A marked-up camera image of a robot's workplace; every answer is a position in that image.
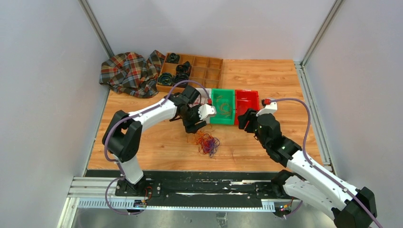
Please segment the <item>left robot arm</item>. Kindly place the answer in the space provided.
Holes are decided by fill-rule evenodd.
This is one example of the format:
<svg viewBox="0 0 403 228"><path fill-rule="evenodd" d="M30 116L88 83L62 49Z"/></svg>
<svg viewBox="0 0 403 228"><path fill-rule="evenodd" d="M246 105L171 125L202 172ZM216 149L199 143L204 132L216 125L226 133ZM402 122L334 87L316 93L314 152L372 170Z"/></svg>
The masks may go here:
<svg viewBox="0 0 403 228"><path fill-rule="evenodd" d="M200 91L188 85L182 92L169 92L159 102L139 111L119 110L114 114L102 139L104 155L108 161L117 163L132 195L141 196L146 186L137 158L142 134L165 120L182 120L186 133L197 133L216 114L210 98L205 104L195 104L199 97Z"/></svg>

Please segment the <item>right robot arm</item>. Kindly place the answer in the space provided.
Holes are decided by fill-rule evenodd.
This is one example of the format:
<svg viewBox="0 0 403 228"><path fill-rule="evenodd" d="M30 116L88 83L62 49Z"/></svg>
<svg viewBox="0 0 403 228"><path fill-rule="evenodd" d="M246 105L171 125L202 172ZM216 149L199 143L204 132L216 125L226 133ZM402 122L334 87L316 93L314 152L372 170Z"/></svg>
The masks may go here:
<svg viewBox="0 0 403 228"><path fill-rule="evenodd" d="M297 198L326 214L338 228L368 228L377 217L374 193L338 178L293 140L283 136L273 114L249 108L238 116L239 128L254 134L269 157L284 169L272 180L278 198Z"/></svg>

